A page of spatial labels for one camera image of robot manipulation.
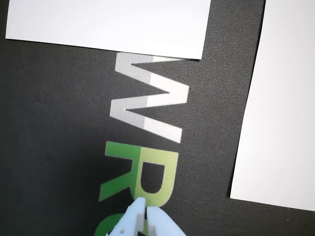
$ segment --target printed logo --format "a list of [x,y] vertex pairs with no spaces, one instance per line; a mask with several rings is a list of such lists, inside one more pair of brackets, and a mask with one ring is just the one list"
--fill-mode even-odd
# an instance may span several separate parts
[[[170,60],[178,59],[131,53],[117,53],[115,68],[117,72],[154,86],[167,93],[114,99],[111,103],[110,116],[162,136],[166,139],[180,143],[182,137],[181,128],[129,111],[130,109],[166,106],[187,102],[189,86],[133,65],[138,63]],[[131,195],[134,199],[137,197],[145,197],[147,207],[160,207],[169,200],[175,182],[178,159],[177,152],[107,142],[105,155],[130,159],[132,160],[132,166],[129,173],[101,185],[99,201],[103,201],[126,188],[130,189]],[[141,187],[141,174],[144,162],[164,166],[162,186],[156,193],[148,193]],[[122,216],[123,214],[115,214],[105,218],[97,227],[94,236],[104,236],[115,227]],[[146,221],[143,234],[146,236],[148,235]]]

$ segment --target black mat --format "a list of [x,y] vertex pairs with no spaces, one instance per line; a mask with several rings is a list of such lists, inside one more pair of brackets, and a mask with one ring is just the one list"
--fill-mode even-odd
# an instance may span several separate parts
[[[6,40],[1,1],[0,235],[91,236],[123,213],[128,189],[98,201],[102,183],[130,170],[104,156],[106,141],[179,153],[162,208],[188,236],[315,235],[315,212],[228,197],[263,5],[212,0],[202,60],[140,65],[189,85],[186,104],[137,110],[182,128],[178,144],[109,116],[112,99],[160,93],[115,72],[117,52]],[[145,166],[142,185],[161,172]]]

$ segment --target black textured surface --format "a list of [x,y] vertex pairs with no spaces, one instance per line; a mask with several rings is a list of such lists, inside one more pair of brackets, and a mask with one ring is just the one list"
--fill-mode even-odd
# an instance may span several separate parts
[[1,1],[0,235],[93,235],[124,212],[128,189],[98,202],[130,170],[106,141],[179,152],[163,209],[188,236],[315,235],[315,212],[228,197],[263,4],[212,0],[201,61],[140,65],[190,87],[187,104],[137,110],[183,128],[177,144],[109,117],[111,99],[159,92],[116,73],[116,52],[5,40]]

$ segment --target letter w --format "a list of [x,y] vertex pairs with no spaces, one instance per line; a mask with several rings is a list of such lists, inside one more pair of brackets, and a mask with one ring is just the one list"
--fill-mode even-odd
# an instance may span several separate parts
[[117,72],[168,93],[114,99],[111,103],[110,116],[180,143],[182,137],[181,128],[128,111],[130,109],[166,106],[187,102],[189,86],[132,65],[170,60],[178,59],[131,53],[117,53],[115,68]]

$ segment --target white paper sheet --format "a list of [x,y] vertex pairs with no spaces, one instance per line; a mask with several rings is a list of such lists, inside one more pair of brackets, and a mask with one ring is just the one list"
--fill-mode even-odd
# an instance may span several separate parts
[[267,0],[231,198],[315,210],[315,1]]
[[211,0],[10,0],[6,38],[201,59]]

